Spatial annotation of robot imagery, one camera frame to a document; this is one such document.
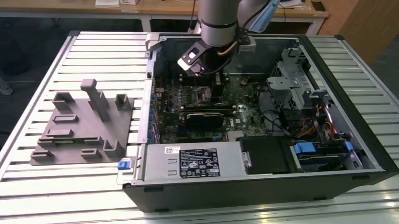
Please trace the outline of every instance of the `metal table surface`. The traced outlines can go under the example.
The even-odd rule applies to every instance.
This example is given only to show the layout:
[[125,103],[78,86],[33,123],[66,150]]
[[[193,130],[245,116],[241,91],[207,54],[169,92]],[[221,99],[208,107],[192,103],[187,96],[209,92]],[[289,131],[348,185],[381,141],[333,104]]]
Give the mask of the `metal table surface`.
[[[105,96],[134,98],[128,154],[136,151],[145,77],[146,33],[81,32],[69,36],[0,152],[0,219],[10,223],[397,223],[399,176],[332,200],[142,213],[116,183],[116,163],[30,166],[29,155],[54,109],[56,91],[94,78]],[[332,36],[311,41],[373,133],[399,165],[399,103],[356,53]],[[323,83],[312,72],[319,86]]]

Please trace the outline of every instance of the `barcode sticker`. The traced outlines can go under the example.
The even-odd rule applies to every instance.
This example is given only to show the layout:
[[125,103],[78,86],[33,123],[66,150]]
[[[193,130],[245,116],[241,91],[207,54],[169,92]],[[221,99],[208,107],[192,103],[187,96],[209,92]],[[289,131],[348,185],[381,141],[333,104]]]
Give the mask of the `barcode sticker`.
[[180,146],[167,146],[164,148],[164,153],[165,154],[177,154],[180,151]]

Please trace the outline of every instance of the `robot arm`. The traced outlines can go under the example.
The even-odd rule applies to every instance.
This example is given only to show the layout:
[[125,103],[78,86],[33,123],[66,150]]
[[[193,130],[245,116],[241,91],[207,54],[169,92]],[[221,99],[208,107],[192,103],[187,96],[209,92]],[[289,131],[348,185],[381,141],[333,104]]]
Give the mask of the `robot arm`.
[[269,23],[277,3],[279,0],[199,1],[201,40],[177,60],[188,75],[215,74],[224,68],[236,48],[251,44],[243,28],[253,28],[253,25],[257,25],[253,31],[261,32],[261,27],[265,28]]

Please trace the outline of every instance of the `blue latch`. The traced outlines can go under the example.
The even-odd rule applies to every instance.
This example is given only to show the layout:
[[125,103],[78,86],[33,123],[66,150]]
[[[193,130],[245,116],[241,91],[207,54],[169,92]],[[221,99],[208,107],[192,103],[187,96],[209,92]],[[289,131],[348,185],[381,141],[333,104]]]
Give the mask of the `blue latch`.
[[117,163],[117,169],[118,170],[130,169],[130,161],[118,161],[118,163]]
[[316,149],[313,148],[313,144],[311,142],[299,142],[293,146],[295,153],[315,153]]
[[347,141],[347,142],[344,143],[344,145],[345,145],[348,151],[352,151],[352,150],[353,150],[353,146],[351,145],[351,142]]

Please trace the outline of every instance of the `power supply label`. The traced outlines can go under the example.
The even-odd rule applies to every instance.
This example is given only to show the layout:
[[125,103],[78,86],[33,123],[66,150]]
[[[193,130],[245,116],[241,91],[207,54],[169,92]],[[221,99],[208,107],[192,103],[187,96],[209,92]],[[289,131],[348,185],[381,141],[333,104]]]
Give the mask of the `power supply label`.
[[180,150],[180,177],[220,176],[217,151],[215,148]]

